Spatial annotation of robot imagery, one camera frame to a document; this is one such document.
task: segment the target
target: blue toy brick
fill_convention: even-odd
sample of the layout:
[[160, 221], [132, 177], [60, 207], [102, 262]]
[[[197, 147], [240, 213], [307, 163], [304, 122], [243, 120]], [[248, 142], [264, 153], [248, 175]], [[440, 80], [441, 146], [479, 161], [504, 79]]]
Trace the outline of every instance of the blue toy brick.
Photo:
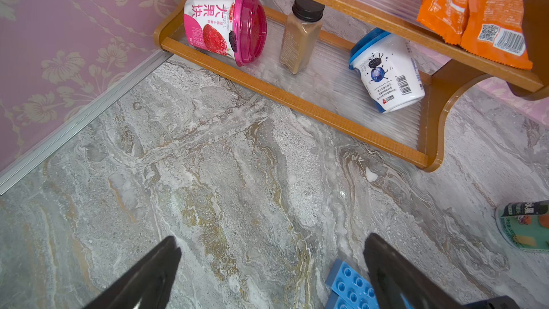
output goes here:
[[328, 304], [331, 304], [332, 300], [334, 302], [333, 306], [329, 308], [340, 309], [338, 305], [342, 305], [341, 301], [344, 301], [346, 309], [379, 309], [372, 285], [340, 259], [335, 260], [332, 270], [326, 278], [326, 285], [333, 290]]
[[335, 292], [332, 292], [332, 295], [326, 303], [325, 309], [351, 309], [347, 302], [345, 302], [341, 297], [338, 296]]

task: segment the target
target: qr code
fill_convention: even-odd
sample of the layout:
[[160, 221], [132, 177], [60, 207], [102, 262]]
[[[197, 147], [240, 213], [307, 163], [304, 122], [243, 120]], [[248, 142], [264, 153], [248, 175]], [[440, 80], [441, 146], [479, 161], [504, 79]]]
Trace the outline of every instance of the qr code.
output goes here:
[[493, 42], [500, 28], [494, 24], [482, 24], [482, 31], [479, 35], [479, 40]]

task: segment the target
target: snack can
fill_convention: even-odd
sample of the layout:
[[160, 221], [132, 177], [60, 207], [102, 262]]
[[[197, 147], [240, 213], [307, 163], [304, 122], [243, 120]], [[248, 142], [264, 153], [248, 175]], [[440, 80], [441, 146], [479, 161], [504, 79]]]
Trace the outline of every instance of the snack can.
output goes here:
[[501, 205], [496, 209], [496, 223], [513, 246], [549, 252], [549, 201]]

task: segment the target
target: floral wallpaper pattern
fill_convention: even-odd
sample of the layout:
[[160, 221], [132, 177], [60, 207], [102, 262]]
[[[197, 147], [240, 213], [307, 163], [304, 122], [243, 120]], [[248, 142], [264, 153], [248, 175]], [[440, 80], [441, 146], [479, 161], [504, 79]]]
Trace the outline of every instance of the floral wallpaper pattern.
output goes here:
[[0, 0], [0, 172], [156, 46], [180, 0]]

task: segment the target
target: wooden frame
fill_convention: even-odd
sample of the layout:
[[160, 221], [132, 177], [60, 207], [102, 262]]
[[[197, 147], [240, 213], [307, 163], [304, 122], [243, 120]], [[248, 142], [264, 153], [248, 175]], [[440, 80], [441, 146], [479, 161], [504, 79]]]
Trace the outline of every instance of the wooden frame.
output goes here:
[[536, 73], [544, 87], [536, 92], [530, 92], [509, 84], [511, 91], [518, 97], [527, 100], [538, 100], [549, 97], [549, 62], [547, 62], [547, 46], [549, 33], [547, 32], [547, 18], [549, 17], [549, 0], [524, 0], [524, 21], [522, 24], [528, 56], [534, 63], [532, 72]]
[[[354, 0], [316, 0], [345, 12], [350, 16], [372, 23], [382, 29], [416, 41], [453, 58], [453, 60], [444, 65], [432, 76], [421, 73], [422, 81], [425, 84], [426, 96], [422, 100], [418, 150], [415, 150], [246, 74], [239, 69], [226, 65], [191, 47], [183, 45], [178, 39], [182, 36], [185, 1], [181, 0], [175, 11], [169, 17], [166, 17], [154, 32], [155, 43], [162, 49], [186, 58], [220, 76], [256, 91], [293, 110], [304, 113], [358, 140], [389, 152], [426, 172], [432, 172], [442, 164], [446, 118], [451, 107], [471, 86], [490, 77], [491, 75], [489, 74], [509, 81], [520, 90], [526, 91], [525, 93], [529, 95], [532, 95], [534, 91], [545, 93], [549, 85], [542, 82], [532, 72], [517, 70], [484, 58], [479, 58], [460, 48], [445, 44], [439, 37], [420, 27], [416, 27], [400, 18], [390, 16], [365, 4]], [[265, 12], [271, 20], [285, 24], [286, 15], [268, 7], [265, 7]], [[354, 45], [354, 43], [326, 31], [321, 32], [320, 39], [333, 47], [346, 50], [347, 52]]]

